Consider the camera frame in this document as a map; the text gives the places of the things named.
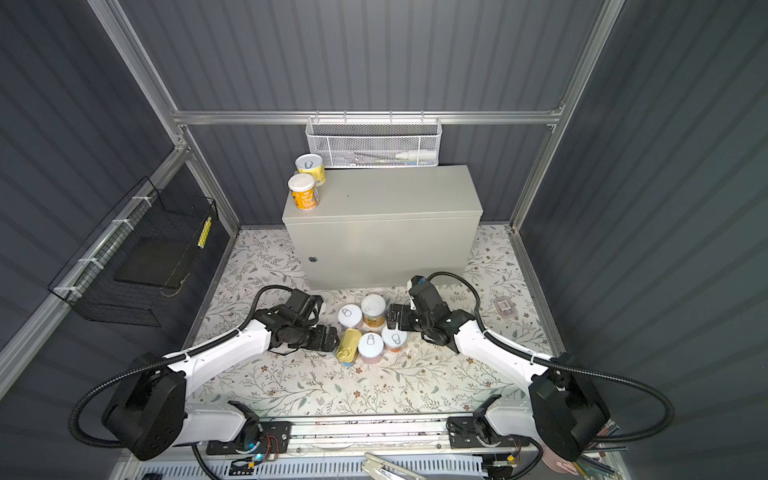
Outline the yellow orange can plastic lid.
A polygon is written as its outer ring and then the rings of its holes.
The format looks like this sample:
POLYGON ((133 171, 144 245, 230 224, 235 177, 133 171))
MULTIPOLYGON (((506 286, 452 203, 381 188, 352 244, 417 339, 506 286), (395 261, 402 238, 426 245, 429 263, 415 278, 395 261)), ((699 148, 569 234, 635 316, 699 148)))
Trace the yellow orange can plastic lid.
POLYGON ((288 180, 288 188, 296 207, 301 211, 309 211, 319 204, 319 196, 315 178, 307 173, 294 174, 288 180))

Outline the yellow can pull-tab lid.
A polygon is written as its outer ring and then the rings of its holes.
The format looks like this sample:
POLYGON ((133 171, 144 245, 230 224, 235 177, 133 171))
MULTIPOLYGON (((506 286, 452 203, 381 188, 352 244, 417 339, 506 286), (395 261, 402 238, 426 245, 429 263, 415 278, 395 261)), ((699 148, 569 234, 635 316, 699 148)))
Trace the yellow can pull-tab lid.
POLYGON ((311 175, 317 186, 326 182, 326 172, 323 158, 314 153, 303 154, 296 158, 295 166, 299 173, 311 175))

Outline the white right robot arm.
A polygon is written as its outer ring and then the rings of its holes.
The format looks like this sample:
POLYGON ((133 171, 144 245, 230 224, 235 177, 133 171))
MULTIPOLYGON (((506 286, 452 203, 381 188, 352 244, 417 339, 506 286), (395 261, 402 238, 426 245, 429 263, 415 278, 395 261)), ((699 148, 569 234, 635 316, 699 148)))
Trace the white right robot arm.
POLYGON ((480 297, 471 289, 472 312, 451 309, 429 279, 408 283, 409 301, 387 308, 389 327, 417 332, 436 346, 490 367, 525 393, 518 403, 496 396, 479 408, 476 435, 494 443, 502 436, 527 437, 546 457, 575 461, 608 422, 610 413, 591 379, 571 372, 573 357, 541 354, 489 328, 479 313, 480 297))

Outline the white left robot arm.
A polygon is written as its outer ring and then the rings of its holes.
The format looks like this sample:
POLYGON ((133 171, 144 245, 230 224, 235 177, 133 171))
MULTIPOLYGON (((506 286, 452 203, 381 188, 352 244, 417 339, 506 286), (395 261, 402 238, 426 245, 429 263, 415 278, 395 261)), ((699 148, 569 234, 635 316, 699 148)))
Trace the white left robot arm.
POLYGON ((193 405, 188 399, 207 381, 265 353, 336 349, 336 328, 319 322, 321 296, 298 289, 287 293, 282 304, 251 305, 237 327, 196 347, 140 357, 135 363, 138 373, 117 383, 102 415, 103 426, 140 460, 171 447, 210 441, 230 443, 244 454, 267 450, 259 417, 244 403, 193 405))

